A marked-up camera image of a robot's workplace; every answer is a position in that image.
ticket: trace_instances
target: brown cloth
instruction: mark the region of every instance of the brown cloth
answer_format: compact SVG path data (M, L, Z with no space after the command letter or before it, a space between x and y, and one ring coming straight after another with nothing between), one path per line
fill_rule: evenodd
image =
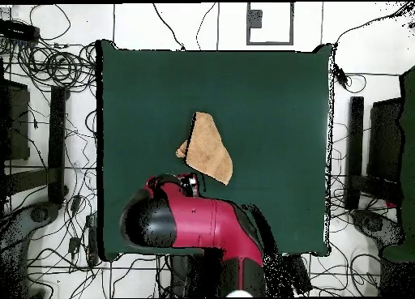
M219 135L213 118L208 113L193 114L190 143L185 141L176 156L203 174L228 185L232 177L232 160Z

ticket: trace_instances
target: tangled wires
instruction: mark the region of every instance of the tangled wires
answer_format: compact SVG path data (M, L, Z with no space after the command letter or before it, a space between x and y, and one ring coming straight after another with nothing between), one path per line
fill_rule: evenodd
M59 86L68 88L73 92L82 92L87 87L91 87L95 81L94 42L89 45L49 44L47 41L58 39L71 28L71 21L66 13L58 5L55 6L65 15L68 21L68 27L62 34L47 39L41 38L37 45L1 38L0 56L9 58L9 62L5 62L7 64L6 70L9 69L11 64L19 64L25 75L16 73L13 73L13 75L29 77L41 92L49 92L49 90L41 89L40 85L46 87ZM30 11L32 25L32 13L37 7L39 6L34 6ZM25 23L22 20L14 20L14 22ZM62 51L72 47L80 47L78 54Z

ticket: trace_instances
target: green tablecloth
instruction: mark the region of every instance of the green tablecloth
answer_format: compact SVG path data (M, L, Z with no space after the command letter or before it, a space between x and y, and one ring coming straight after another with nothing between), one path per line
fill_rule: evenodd
M415 262L415 66L400 77L400 93L404 99L400 126L404 132L400 184L404 199L396 209L404 230L404 242L388 246L381 255L393 262Z
M213 116L233 160L229 184L206 177L203 195L255 203L281 252L327 254L323 235L331 51L330 45L315 53L133 51L102 41L97 50L104 135L98 223L106 258L137 252L118 229L130 196L150 176L192 171L175 152L188 138L195 111Z

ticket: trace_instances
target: cable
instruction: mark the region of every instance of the cable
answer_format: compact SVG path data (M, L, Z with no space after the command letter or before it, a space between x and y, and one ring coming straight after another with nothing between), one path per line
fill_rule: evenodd
M48 299L52 298L53 292L54 292L52 286L50 286L49 284L41 283L40 281L35 281L35 280L31 279L29 276L28 276L28 280L31 281L33 284L39 284L39 285L46 286L46 287L50 288L52 292L50 293L50 296L49 296Z
M360 274L358 274L357 272L356 272L356 274L355 273L353 273L353 271L354 271L354 269L353 269L353 264L354 264L354 262L358 259L358 258L360 258L360 257L362 257L362 256L367 256L367 257L369 257L369 258L372 258L372 259L374 259L374 260L376 260L376 261L378 261L379 263L381 263L380 262L380 260L378 259L378 258L376 258L374 255L372 255L372 254L359 254L359 255L356 255L354 258L352 258L352 261L350 261L350 274L351 274L351 277L352 277L352 283L353 283L353 286L354 286L354 288L356 289L356 291L359 293L359 295L361 296L361 297L364 297L364 295L363 295L363 293L362 293L362 291L357 287L357 282L356 282L356 278L354 277L355 275L358 275L361 279L363 279L363 280L365 280ZM366 280L366 282L368 282L369 284L371 284L372 286L375 286L378 290L379 290L379 287L378 287L378 285L377 284L374 284L373 282L370 282L369 280Z
M176 35L174 34L174 31L173 31L173 29L163 20L163 18L161 17L161 15L160 15L160 13L159 13L159 11L157 10L157 7L156 7L156 4L155 3L153 3L152 4L152 6L154 7L154 11L156 11L156 13L157 13L157 16L159 17L159 19L161 20L161 22L172 32L172 34L173 34L173 38L174 38L174 40L176 41L176 43L178 43L180 46L181 46L181 48L180 48L180 50L186 50L185 49L185 45L183 45L180 41L178 41L178 39L176 38Z
M111 298L114 298L114 297L115 297L115 284L116 284L117 282L121 281L122 279L124 279L126 276L128 276L128 273L130 273L130 271L131 271L132 267L135 265L135 263L136 263L137 261L155 261L155 260L156 260L156 258L137 258L136 260L134 260L134 261L131 263L130 268L128 268L128 270L127 270L126 274L124 274L121 278L118 278L118 279L116 279L116 280L113 282L113 293L112 293L112 295L111 295L110 297L111 297Z
M30 13L29 13L29 19L30 19L30 24L33 26L33 22L32 22L32 13L33 13L33 11L37 8L37 7L39 7L39 6L46 6L46 5L36 5L36 6L34 6L31 10L30 10ZM68 31L69 31L69 29L71 28L71 21L69 20L69 18L68 18L68 16L66 15L66 13L63 11L63 9L60 7L60 6L58 6L58 5L54 5L55 7L57 7L62 13L63 13L63 15L65 16L65 18L66 18L66 20L67 20L67 22L68 22L68 27L67 27L67 29L63 32L63 33L61 33L59 36L55 36L55 37L53 37L53 38L41 38L43 41L54 41L55 39L58 39L58 38L60 38L61 36L64 36Z
M199 45L199 40L198 40L198 37L199 37L199 32L200 32L200 28L201 28L201 27L202 27L202 25L203 25L204 18L206 18L206 15L208 15L208 14L209 14L209 12L213 9L213 7L214 7L215 5L216 5L216 2L215 2L215 3L213 3L212 7L210 7L210 8L209 8L209 10L208 10L208 11L204 14L203 19L202 19L202 22L200 23L200 25L199 25L199 29L198 29L198 31L197 31L197 33L196 33L196 42L198 43L199 50L201 50L200 45Z
M337 38L337 41L336 41L335 45L338 45L338 44L339 44L339 40L340 40L340 38L341 38L343 35L345 35L346 33L350 32L350 31L353 31L353 30L356 30L356 29L359 29L359 28L363 28L363 27L365 27L365 26L368 26L368 25L370 25L371 23L374 23L375 21L380 21L380 20L383 20L383 19L391 18L392 16L396 16L396 15L398 15L399 13L401 13L401 12L405 9L405 7L409 5L409 3L410 3L410 2L406 2L406 3L405 3L403 6L401 6L401 7L400 7L397 11L394 11L394 12L393 12L392 14L390 14L390 15L385 15L385 16L381 16L381 17L378 17L378 18L372 19L372 20L367 21L366 23L364 23L364 24L362 24L362 25L360 25L360 26L356 26L355 28L350 28L350 29L348 29L348 30L344 31L343 33L341 33L341 34L339 35L339 38Z

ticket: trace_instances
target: black cable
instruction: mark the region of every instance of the black cable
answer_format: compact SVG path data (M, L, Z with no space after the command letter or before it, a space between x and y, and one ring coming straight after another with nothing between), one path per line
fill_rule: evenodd
M30 13L29 13L29 19L30 19L30 24L33 26L33 22L32 22L32 13L33 13L33 11L37 8L37 7L39 7L39 6L46 6L46 5L36 5L36 6L34 6L31 10L30 10ZM58 39L59 37L61 37L61 36L64 36L68 31L69 31L69 29L71 28L71 21L69 20L69 18L68 18L68 16L66 15L66 13L63 11L63 9L60 7L60 6L58 6L58 5L54 5L54 6L56 6L62 13L63 13L63 15L65 16L65 18L66 18L66 20L67 20L67 22L68 22L68 27L67 27L67 29L63 32L63 33L61 33L59 36L55 36L55 37L53 37L53 38L41 38L43 41L54 41L55 39Z
M339 44L339 40L340 40L340 38L344 35L344 34L346 34L346 33L348 33L348 32L350 32L350 31L353 31L353 30L356 30L356 29L359 29L359 28L363 28L363 27L365 27L365 26L368 26L368 25L370 25L371 23L374 23L375 21L380 21L380 20L383 20L383 19L387 19L387 18L391 18L392 16L395 16L395 15L398 15L401 11L403 11L404 9L405 9L405 7L409 4L410 2L406 2L403 6L401 6L397 11L394 11L392 14L390 14L390 15L385 15L385 16L381 16L381 17L378 17L378 18L375 18L375 19L372 19L372 20L370 20L370 21L367 21L366 23L364 23L364 24L362 24L362 25L360 25L360 26L356 26L355 28L350 28L350 29L348 29L348 30L346 30L346 31L344 31L343 33L341 33L340 35L339 35L339 38L337 38L337 41L336 41L336 43L335 43L335 45L338 45Z
M156 7L156 4L155 3L153 3L152 4L152 6L154 7L154 11L156 11L156 13L157 13L157 16L159 17L159 19L161 20L161 22L172 32L172 34L173 34L173 38L174 38L174 40L176 41L176 43L178 43L180 46L181 46L181 48L180 48L180 50L186 50L185 49L185 45L183 45L180 41L178 41L178 39L176 38L176 35L174 34L174 31L173 31L173 29L164 21L164 19L161 17L161 15L160 15L160 13L159 13L159 11L157 10L157 7Z
M39 284L39 285L46 286L46 287L50 288L52 292L50 293L50 296L49 296L48 299L52 298L53 292L54 292L52 286L50 286L49 284L46 284L46 283L41 283L40 281L35 281L35 280L31 279L29 276L28 276L28 280L31 281L34 284Z
M116 279L116 280L113 282L113 293L112 293L112 295L111 295L110 297L111 297L111 298L114 298L114 297L115 297L115 284L116 284L117 282L121 281L122 279L124 279L126 276L128 276L128 273L130 273L130 271L131 271L132 267L135 265L135 263L136 263L137 261L155 261L155 260L156 260L156 258L137 258L136 260L134 260L134 261L131 263L130 267L128 268L128 270L127 270L126 274L124 274L121 278L118 278L118 279Z
M198 29L198 31L197 31L197 33L196 33L196 42L198 43L199 50L201 50L200 45L199 45L199 40L198 40L198 37L199 37L199 32L200 32L200 28L202 28L203 21L204 21L204 19L206 18L206 15L208 15L208 14L209 14L209 12L213 9L213 7L214 7L215 5L216 5L216 2L215 2L215 3L213 3L212 7L210 7L210 8L209 8L209 10L208 10L208 11L204 14L203 19L202 19L202 22L200 23L200 25L199 25L199 29Z
M112 287L111 287L112 282L113 282L113 262L109 261L109 298L113 298Z
M361 279L363 279L364 280L364 278L359 274L359 273L357 273L354 269L353 269L353 264L354 264L354 262L358 259L358 258L360 258L360 257L362 257L362 256L367 256L367 257L369 257L369 258L372 258L372 259L374 259L374 260L376 260L376 261L378 261L379 263L381 263L380 262L380 260L378 259L378 258L376 258L374 255L372 255L372 254L359 254L359 255L356 255L355 257L353 257L352 258L352 261L350 261L350 274L351 274L351 278L352 278L352 283L353 283L353 286L354 286L354 288L356 289L356 291L357 291L357 293L359 293L359 295L361 296L361 297L364 297L364 295L363 295L363 293L361 292L361 290L357 287L357 282L356 282L356 278L354 277L355 275L358 275L358 276L360 276L360 278ZM379 290L379 287L378 287L378 285L377 284L373 284L373 282L370 282L369 280L366 280L366 282L368 282L369 284L371 284L372 286L375 286L378 290Z

